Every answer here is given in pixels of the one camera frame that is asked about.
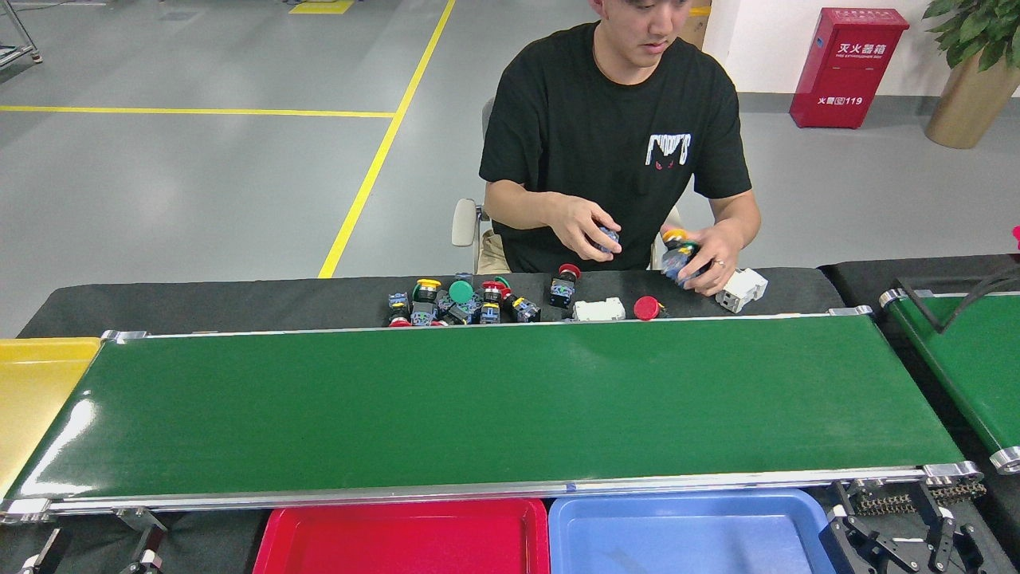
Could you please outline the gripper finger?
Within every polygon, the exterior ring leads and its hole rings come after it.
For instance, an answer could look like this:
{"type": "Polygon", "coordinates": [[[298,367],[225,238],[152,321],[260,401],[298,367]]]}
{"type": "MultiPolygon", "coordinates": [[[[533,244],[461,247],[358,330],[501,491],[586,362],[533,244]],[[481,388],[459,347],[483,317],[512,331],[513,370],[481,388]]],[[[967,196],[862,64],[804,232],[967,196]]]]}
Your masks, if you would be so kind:
{"type": "Polygon", "coordinates": [[[917,559],[910,541],[886,537],[868,527],[845,506],[835,505],[826,515],[821,531],[832,567],[838,573],[916,573],[917,559]]]}
{"type": "Polygon", "coordinates": [[[163,543],[167,530],[160,525],[149,525],[139,538],[124,573],[163,573],[163,559],[158,556],[158,547],[163,543]]]}
{"type": "Polygon", "coordinates": [[[69,547],[69,531],[55,528],[35,555],[26,559],[21,573],[55,573],[69,547]]]}
{"type": "Polygon", "coordinates": [[[916,486],[916,509],[928,527],[925,540],[930,549],[930,572],[947,573],[953,566],[963,573],[985,572],[983,552],[977,545],[972,525],[959,523],[927,486],[916,486]]]}

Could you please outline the person's right hand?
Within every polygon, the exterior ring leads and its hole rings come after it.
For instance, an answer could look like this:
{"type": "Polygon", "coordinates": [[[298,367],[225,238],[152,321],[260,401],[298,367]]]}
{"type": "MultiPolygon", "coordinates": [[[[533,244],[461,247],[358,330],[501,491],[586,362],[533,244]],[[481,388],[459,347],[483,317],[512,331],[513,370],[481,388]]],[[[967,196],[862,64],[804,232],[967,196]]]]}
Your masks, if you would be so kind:
{"type": "Polygon", "coordinates": [[[546,225],[564,246],[583,261],[611,261],[622,245],[607,231],[622,228],[597,203],[579,197],[551,193],[546,225]]]}

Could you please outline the person's left hand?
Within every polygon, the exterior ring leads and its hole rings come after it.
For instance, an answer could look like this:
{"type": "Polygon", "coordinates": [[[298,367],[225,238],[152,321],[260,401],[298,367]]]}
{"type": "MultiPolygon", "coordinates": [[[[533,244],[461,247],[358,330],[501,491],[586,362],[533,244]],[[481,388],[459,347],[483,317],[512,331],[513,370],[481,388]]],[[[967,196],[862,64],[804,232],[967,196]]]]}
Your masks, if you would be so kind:
{"type": "Polygon", "coordinates": [[[679,269],[681,286],[703,297],[714,297],[735,272],[740,251],[749,238],[744,224],[736,218],[721,219],[713,226],[688,232],[688,240],[698,243],[698,254],[679,269]]]}

